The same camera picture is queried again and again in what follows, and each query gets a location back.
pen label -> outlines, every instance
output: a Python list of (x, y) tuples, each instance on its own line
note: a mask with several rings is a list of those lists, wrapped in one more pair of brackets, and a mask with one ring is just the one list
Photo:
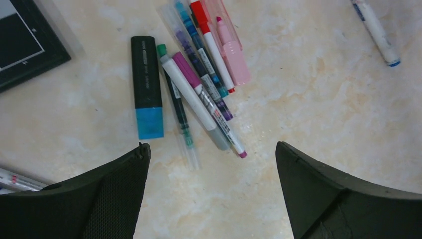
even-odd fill
[(214, 101), (220, 101), (221, 96), (208, 74), (201, 77), (202, 83)]
[(199, 99), (201, 99), (202, 103), (209, 112), (212, 112), (216, 108), (211, 96), (205, 91), (202, 85), (197, 86), (195, 88), (195, 92), (198, 94)]
[(199, 53), (199, 55), (200, 55), (200, 57), (201, 57), (201, 59), (202, 59), (202, 61), (203, 61), (204, 65), (205, 65), (205, 67), (206, 67), (206, 69), (207, 69), (208, 73), (209, 73), (210, 75), (215, 74), (215, 70), (214, 70), (214, 68), (213, 68), (213, 67), (212, 67), (212, 65), (211, 65), (211, 61), (208, 59), (207, 55), (205, 54), (204, 49), (203, 49), (203, 48), (199, 49), (199, 50), (198, 50), (198, 53)]
[(235, 145), (235, 142), (233, 138), (231, 137), (230, 128), (227, 125), (227, 122), (225, 121), (224, 117), (221, 115), (221, 112), (216, 109), (212, 113), (212, 116), (214, 117), (215, 121), (217, 121), (218, 125), (220, 125), (221, 130), (223, 130), (225, 136), (227, 137), (228, 141)]
[(173, 81), (171, 83), (172, 83), (172, 88), (173, 88), (173, 92), (174, 92), (174, 97), (176, 99), (180, 99), (179, 89), (177, 89), (177, 87), (174, 85)]

blue pen cap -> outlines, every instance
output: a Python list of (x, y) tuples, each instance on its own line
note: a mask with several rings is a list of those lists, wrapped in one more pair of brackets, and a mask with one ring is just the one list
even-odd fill
[(189, 35), (198, 35), (198, 31), (188, 13), (189, 8), (181, 0), (174, 0), (174, 7), (179, 12), (180, 18), (182, 19), (183, 24), (185, 25)]
[(139, 139), (164, 137), (163, 108), (136, 109)]
[(395, 67), (395, 66), (397, 66), (399, 64), (400, 64), (400, 58), (397, 59), (397, 60), (395, 60), (395, 61), (393, 61), (393, 62), (387, 62), (387, 65), (390, 66), (390, 67)]

white marker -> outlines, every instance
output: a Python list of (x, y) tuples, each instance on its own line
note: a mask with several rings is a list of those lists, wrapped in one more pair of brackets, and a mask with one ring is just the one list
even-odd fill
[(22, 191), (39, 191), (48, 186), (47, 184), (37, 182), (2, 168), (0, 168), (0, 183), (9, 185)]
[(205, 106), (198, 98), (197, 94), (195, 94), (195, 91), (189, 85), (176, 62), (167, 54), (162, 55), (160, 61), (164, 70), (167, 72), (173, 83), (179, 89), (180, 93), (182, 93), (183, 97), (192, 107), (217, 147), (220, 150), (228, 150), (230, 145), (228, 144), (227, 139), (224, 137), (221, 130), (217, 127), (217, 124), (212, 119), (211, 115), (208, 113)]
[(387, 65), (393, 67), (400, 64), (400, 57), (387, 39), (387, 34), (380, 21), (366, 0), (351, 0), (353, 7), (377, 44)]
[(205, 14), (204, 8), (201, 5), (199, 0), (190, 0), (191, 1), (191, 10), (193, 11), (195, 18), (198, 21), (198, 25), (201, 29), (202, 34), (204, 35), (204, 40), (208, 45), (211, 56), (214, 59), (215, 65), (217, 65), (218, 70), (220, 71), (221, 78), (228, 90), (229, 93), (234, 92), (234, 83), (228, 72), (228, 69), (224, 63), (224, 60), (218, 50), (217, 44), (212, 36), (210, 27), (208, 26), (208, 19)]
[(221, 114), (221, 111), (218, 109), (217, 105), (212, 100), (211, 96), (206, 90), (204, 90), (200, 79), (192, 70), (189, 63), (186, 61), (186, 59), (180, 52), (176, 53), (173, 56), (173, 60), (179, 66), (180, 70), (185, 75), (185, 78), (188, 80), (189, 84), (191, 84), (192, 88), (194, 88), (195, 92), (198, 94), (199, 98), (201, 99), (204, 106), (207, 108), (208, 112), (212, 115), (214, 120), (217, 121), (217, 124), (224, 132), (228, 141), (233, 145), (237, 154), (239, 154), (241, 158), (245, 158), (247, 156), (245, 148), (243, 147), (242, 143), (237, 138), (237, 136), (234, 134), (234, 132), (230, 129), (230, 126), (228, 126), (227, 121)]

purple pen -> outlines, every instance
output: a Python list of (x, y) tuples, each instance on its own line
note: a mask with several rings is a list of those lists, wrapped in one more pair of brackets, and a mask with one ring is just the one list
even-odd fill
[(173, 9), (171, 5), (165, 5), (161, 8), (162, 16), (172, 30), (175, 38), (178, 40), (182, 48), (184, 49), (186, 55), (188, 56), (190, 62), (194, 66), (196, 72), (199, 74), (201, 79), (202, 85), (206, 89), (206, 91), (211, 96), (212, 100), (217, 105), (218, 109), (224, 115), (226, 120), (231, 120), (233, 115), (231, 114), (230, 110), (228, 109), (227, 105), (225, 104), (223, 98), (221, 97), (220, 93), (218, 92), (217, 88), (215, 87), (214, 83), (212, 82), (211, 77), (207, 73), (207, 70), (203, 63), (200, 61), (199, 57), (196, 55), (194, 49), (192, 48), (189, 37), (186, 34), (186, 30), (179, 19), (177, 13)]

marble countertop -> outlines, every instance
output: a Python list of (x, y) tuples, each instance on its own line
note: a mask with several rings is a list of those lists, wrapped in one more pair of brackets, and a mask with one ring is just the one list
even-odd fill
[[(0, 94), (0, 164), (59, 182), (137, 147), (130, 37), (176, 44), (151, 0), (39, 0), (73, 60)], [(134, 238), (293, 238), (278, 141), (373, 183), (422, 193), (422, 2), (368, 0), (388, 67), (351, 3), (224, 0), (252, 82), (226, 100), (249, 156), (221, 152), (188, 110), (203, 170), (180, 155), (167, 86)]]

